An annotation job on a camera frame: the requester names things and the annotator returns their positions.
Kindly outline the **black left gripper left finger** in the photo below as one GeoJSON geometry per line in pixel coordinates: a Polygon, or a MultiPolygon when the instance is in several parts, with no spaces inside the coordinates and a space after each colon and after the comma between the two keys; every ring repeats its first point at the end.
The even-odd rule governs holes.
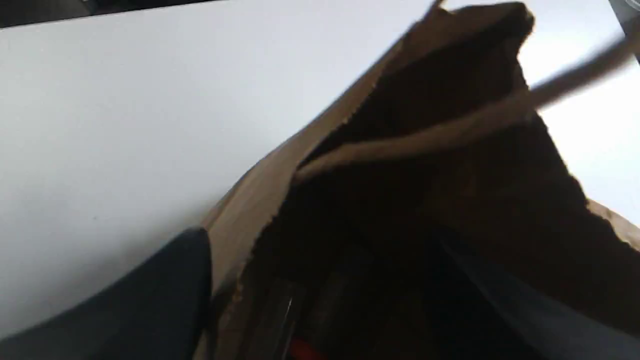
{"type": "Polygon", "coordinates": [[[190,360],[211,293],[208,233],[190,228],[105,290],[1,341],[3,360],[190,360]]]}

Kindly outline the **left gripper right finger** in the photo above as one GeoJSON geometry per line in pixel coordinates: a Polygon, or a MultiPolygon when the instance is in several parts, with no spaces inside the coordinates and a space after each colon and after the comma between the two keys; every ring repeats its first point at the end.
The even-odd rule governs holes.
{"type": "Polygon", "coordinates": [[[637,360],[639,339],[435,236],[435,322],[451,360],[637,360]]]}

